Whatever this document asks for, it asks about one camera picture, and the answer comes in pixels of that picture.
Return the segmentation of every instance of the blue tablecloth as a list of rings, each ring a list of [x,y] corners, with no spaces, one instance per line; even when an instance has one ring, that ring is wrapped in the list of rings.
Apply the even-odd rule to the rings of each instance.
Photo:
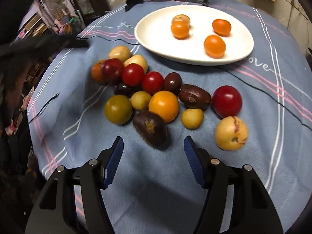
[[[94,21],[81,37],[121,38],[137,43],[134,27],[152,11],[190,2],[145,2],[125,12],[124,6]],[[312,74],[290,32],[262,11],[233,0],[209,0],[209,6],[240,20],[255,41],[247,59],[223,68],[244,81],[268,92],[312,126]],[[150,71],[163,76],[180,73],[183,82],[213,93],[222,85],[237,88],[243,98],[239,117],[249,128],[249,139],[242,150],[227,152],[214,143],[217,115],[205,111],[203,125],[195,131],[182,127],[180,115],[168,128],[172,144],[166,151],[149,147],[132,124],[117,126],[104,116],[103,105],[113,95],[111,87],[100,86],[90,75],[93,64],[108,56],[116,45],[99,37],[89,40],[90,48],[63,50],[50,65],[28,106],[31,119],[56,93],[46,110],[31,123],[34,152],[48,179],[58,165],[78,167],[101,150],[110,148],[116,136],[124,139],[124,153],[113,184],[103,192],[116,233],[192,233],[207,191],[195,182],[183,150],[183,139],[191,135],[201,148],[225,164],[254,167],[266,186],[286,231],[305,207],[312,191],[312,136],[292,114],[264,93],[215,67],[181,64],[159,57],[140,45],[126,44],[133,54],[143,55]],[[232,187],[229,187],[222,230],[230,220]],[[84,222],[81,193],[76,189],[76,208]]]

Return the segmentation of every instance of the silver screw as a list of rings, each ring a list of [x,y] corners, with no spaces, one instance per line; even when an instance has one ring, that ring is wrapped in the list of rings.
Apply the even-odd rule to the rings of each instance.
[[[244,165],[244,169],[249,172],[252,170],[252,167],[251,167],[251,165],[246,164],[246,165]]]
[[[212,164],[214,164],[214,165],[220,164],[220,160],[219,160],[219,159],[211,159],[210,162],[211,162]]]
[[[97,164],[97,160],[96,159],[91,159],[90,161],[89,161],[89,165],[96,165]]]
[[[64,165],[60,165],[57,167],[57,171],[60,173],[65,169]]]

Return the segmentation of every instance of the orange tomato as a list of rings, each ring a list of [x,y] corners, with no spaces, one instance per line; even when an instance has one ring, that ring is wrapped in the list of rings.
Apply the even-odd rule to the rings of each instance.
[[[232,26],[229,21],[216,19],[213,21],[213,30],[222,36],[229,36]]]
[[[155,93],[149,102],[149,111],[158,114],[166,123],[173,121],[179,113],[177,96],[165,90]]]
[[[104,78],[103,78],[102,73],[101,73],[101,64],[105,61],[106,60],[98,61],[96,64],[93,65],[93,67],[91,69],[91,76],[92,76],[93,80],[99,84],[105,83]]]
[[[222,58],[227,46],[223,39],[217,35],[210,35],[204,41],[206,53],[212,58]]]
[[[173,22],[171,25],[171,32],[177,39],[186,39],[188,37],[188,25],[182,21]]]

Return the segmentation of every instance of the white plate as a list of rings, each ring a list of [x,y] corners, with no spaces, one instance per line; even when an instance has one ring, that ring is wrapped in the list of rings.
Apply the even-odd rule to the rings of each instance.
[[[185,14],[191,19],[190,36],[185,40],[173,37],[170,26],[175,15]],[[204,50],[205,38],[213,32],[215,19],[225,19],[232,25],[229,37],[222,37],[227,45],[224,57],[214,59]],[[213,8],[199,5],[178,5],[154,11],[135,26],[135,38],[146,49],[178,62],[194,65],[223,65],[247,57],[253,50],[252,34],[241,21]]]

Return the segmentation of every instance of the red cherry tomato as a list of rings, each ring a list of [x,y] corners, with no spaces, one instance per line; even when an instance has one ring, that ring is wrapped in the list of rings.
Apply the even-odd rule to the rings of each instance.
[[[163,88],[163,81],[163,76],[160,73],[152,71],[143,78],[143,90],[149,94],[155,94]]]
[[[212,106],[221,118],[237,116],[242,105],[241,94],[232,86],[221,86],[213,93]]]
[[[132,87],[137,86],[143,80],[144,69],[139,64],[131,63],[124,68],[121,77],[124,84]]]
[[[107,83],[117,83],[123,70],[124,64],[116,58],[108,59],[101,64],[101,73]]]

